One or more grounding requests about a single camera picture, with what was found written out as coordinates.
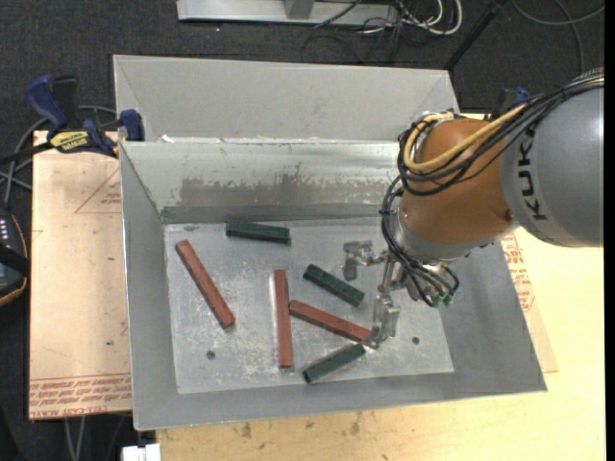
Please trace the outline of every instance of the wooden block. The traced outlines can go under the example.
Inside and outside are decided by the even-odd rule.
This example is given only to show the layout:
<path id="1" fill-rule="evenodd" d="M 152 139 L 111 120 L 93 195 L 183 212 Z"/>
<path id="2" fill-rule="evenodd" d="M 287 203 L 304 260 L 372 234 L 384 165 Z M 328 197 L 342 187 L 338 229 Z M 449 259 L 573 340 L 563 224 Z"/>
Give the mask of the wooden block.
<path id="1" fill-rule="evenodd" d="M 274 272 L 276 316 L 278 323 L 278 364 L 282 369 L 292 367 L 292 337 L 288 310 L 288 280 L 285 270 Z"/>
<path id="2" fill-rule="evenodd" d="M 285 227 L 268 226 L 239 220 L 227 222 L 226 234 L 233 237 L 245 237 L 246 239 L 281 242 L 284 244 L 290 242 L 290 230 Z"/>
<path id="3" fill-rule="evenodd" d="M 355 343 L 310 365 L 303 371 L 303 377 L 307 384 L 312 384 L 321 377 L 341 369 L 363 355 L 365 355 L 365 349 L 361 344 Z"/>
<path id="4" fill-rule="evenodd" d="M 368 347 L 374 347 L 367 339 L 371 331 L 367 328 L 351 323 L 344 319 L 338 318 L 328 312 L 313 307 L 301 301 L 290 301 L 290 315 L 295 318 L 307 321 L 320 328 L 331 331 L 335 334 L 362 343 Z"/>
<path id="5" fill-rule="evenodd" d="M 341 300 L 346 301 L 354 307 L 358 307 L 365 297 L 365 294 L 357 288 L 354 288 L 352 285 L 340 280 L 322 268 L 318 268 L 316 265 L 310 264 L 307 267 L 306 272 L 304 273 L 304 279 L 307 279 L 319 287 L 328 290 Z"/>
<path id="6" fill-rule="evenodd" d="M 184 239 L 177 243 L 175 249 L 184 262 L 185 268 L 194 279 L 197 287 L 199 287 L 201 294 L 203 294 L 205 301 L 208 303 L 211 312 L 213 312 L 220 326 L 226 329 L 234 325 L 233 313 L 227 306 L 215 283 L 213 283 L 199 256 L 194 252 L 190 242 Z"/>

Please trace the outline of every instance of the dark green block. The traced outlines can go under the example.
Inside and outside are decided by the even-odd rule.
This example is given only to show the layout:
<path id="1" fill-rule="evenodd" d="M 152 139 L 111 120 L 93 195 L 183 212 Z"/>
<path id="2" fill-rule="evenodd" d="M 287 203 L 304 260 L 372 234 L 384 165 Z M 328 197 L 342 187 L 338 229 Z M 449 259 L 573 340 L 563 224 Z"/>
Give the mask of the dark green block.
<path id="1" fill-rule="evenodd" d="M 354 307 L 358 307 L 365 297 L 365 294 L 357 288 L 334 277 L 332 274 L 318 268 L 316 265 L 309 265 L 307 267 L 304 273 L 304 279 L 314 282 L 319 287 L 328 290 L 343 301 L 352 304 Z"/>
<path id="2" fill-rule="evenodd" d="M 303 371 L 304 379 L 307 384 L 311 384 L 320 377 L 326 376 L 327 374 L 344 367 L 353 360 L 357 360 L 364 354 L 365 349 L 360 343 L 346 347 L 305 369 Z"/>
<path id="3" fill-rule="evenodd" d="M 239 220 L 227 222 L 227 235 L 261 241 L 290 242 L 290 230 L 286 227 L 267 226 Z"/>

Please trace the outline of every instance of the yellow clamp label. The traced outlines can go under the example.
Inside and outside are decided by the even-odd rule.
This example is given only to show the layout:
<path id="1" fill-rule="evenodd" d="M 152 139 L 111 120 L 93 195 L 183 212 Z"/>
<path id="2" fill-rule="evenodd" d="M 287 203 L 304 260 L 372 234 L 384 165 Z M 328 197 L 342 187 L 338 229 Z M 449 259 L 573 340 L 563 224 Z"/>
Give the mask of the yellow clamp label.
<path id="1" fill-rule="evenodd" d="M 54 147 L 64 152 L 89 145 L 89 134 L 85 131 L 66 131 L 57 133 L 49 140 Z"/>

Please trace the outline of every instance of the cardboard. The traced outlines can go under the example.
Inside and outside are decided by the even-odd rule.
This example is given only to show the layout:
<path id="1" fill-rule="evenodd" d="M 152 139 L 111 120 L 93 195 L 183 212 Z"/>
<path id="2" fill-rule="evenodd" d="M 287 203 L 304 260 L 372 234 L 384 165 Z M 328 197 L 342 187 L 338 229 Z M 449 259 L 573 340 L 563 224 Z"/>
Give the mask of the cardboard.
<path id="1" fill-rule="evenodd" d="M 118 161 L 48 151 L 33 165 L 28 418 L 130 411 Z"/>

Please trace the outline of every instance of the red stick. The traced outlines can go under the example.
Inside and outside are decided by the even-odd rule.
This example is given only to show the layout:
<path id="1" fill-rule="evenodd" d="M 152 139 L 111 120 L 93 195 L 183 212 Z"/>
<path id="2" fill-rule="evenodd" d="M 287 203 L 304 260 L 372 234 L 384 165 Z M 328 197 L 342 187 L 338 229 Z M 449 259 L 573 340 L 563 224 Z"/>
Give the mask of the red stick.
<path id="1" fill-rule="evenodd" d="M 208 303 L 211 312 L 213 312 L 220 326 L 224 329 L 231 327 L 234 324 L 234 315 L 215 286 L 215 283 L 213 283 L 199 256 L 194 252 L 192 245 L 185 239 L 178 242 L 175 249 L 184 262 L 185 268 L 194 279 L 197 287 L 199 287 L 201 294 L 203 294 L 205 301 Z"/>
<path id="2" fill-rule="evenodd" d="M 367 340 L 367 337 L 371 331 L 367 328 L 355 325 L 350 321 L 343 320 L 337 316 L 333 316 L 328 312 L 325 312 L 316 307 L 312 307 L 309 304 L 302 303 L 301 301 L 290 302 L 290 315 L 295 318 L 302 319 L 316 325 L 320 328 L 327 329 L 335 334 L 353 340 L 355 342 L 362 343 L 368 347 L 373 347 L 373 344 Z"/>
<path id="3" fill-rule="evenodd" d="M 285 270 L 273 273 L 276 288 L 276 315 L 278 318 L 278 364 L 282 369 L 292 367 L 292 338 L 288 312 L 288 280 Z"/>

